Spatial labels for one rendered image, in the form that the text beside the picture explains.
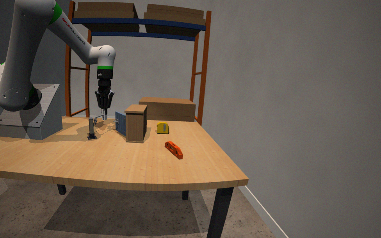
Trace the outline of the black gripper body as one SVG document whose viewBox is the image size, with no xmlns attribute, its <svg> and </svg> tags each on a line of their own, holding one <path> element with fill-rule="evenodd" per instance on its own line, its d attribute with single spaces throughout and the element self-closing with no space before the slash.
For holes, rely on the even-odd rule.
<svg viewBox="0 0 381 238">
<path fill-rule="evenodd" d="M 106 90 L 106 96 L 110 93 L 111 90 L 111 80 L 99 80 L 98 81 L 98 91 L 102 90 L 102 95 L 104 95 L 104 90 Z"/>
</svg>

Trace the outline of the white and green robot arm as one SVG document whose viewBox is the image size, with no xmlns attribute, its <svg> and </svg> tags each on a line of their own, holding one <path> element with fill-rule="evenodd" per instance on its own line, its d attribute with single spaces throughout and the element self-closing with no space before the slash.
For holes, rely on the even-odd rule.
<svg viewBox="0 0 381 238">
<path fill-rule="evenodd" d="M 97 79 L 113 79 L 112 46 L 91 46 L 55 0 L 15 0 L 6 61 L 0 64 L 0 106 L 10 112 L 29 110 L 42 98 L 30 81 L 35 55 L 45 30 L 62 39 L 88 65 L 98 64 Z"/>
</svg>

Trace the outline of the yellow tape measure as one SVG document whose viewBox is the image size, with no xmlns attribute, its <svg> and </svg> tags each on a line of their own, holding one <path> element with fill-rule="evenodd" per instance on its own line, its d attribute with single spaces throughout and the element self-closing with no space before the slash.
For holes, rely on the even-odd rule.
<svg viewBox="0 0 381 238">
<path fill-rule="evenodd" d="M 169 134 L 169 126 L 166 122 L 157 123 L 157 134 Z"/>
</svg>

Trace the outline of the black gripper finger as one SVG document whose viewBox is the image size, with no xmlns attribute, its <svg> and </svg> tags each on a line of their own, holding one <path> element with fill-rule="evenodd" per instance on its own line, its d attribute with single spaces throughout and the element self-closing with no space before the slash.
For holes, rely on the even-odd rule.
<svg viewBox="0 0 381 238">
<path fill-rule="evenodd" d="M 99 93 L 98 90 L 95 91 L 95 94 L 96 94 L 96 97 L 97 97 L 98 106 L 99 106 L 99 108 L 101 108 L 101 113 L 103 115 L 104 96 L 102 95 L 102 90 L 100 90 L 100 93 Z"/>
<path fill-rule="evenodd" d="M 106 96 L 106 90 L 104 92 L 104 108 L 103 108 L 103 114 L 104 114 L 104 120 L 107 120 L 107 109 L 110 108 L 112 97 L 114 95 L 114 92 L 110 90 L 110 95 Z M 108 98 L 109 97 L 109 98 Z"/>
</svg>

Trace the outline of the orange torpedo level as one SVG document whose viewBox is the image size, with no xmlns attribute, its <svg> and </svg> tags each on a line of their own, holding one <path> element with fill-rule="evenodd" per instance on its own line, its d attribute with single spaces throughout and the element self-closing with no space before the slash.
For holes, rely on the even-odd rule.
<svg viewBox="0 0 381 238">
<path fill-rule="evenodd" d="M 179 160 L 183 159 L 183 154 L 181 149 L 175 145 L 173 142 L 168 141 L 165 142 L 165 147 L 173 154 L 175 155 Z"/>
</svg>

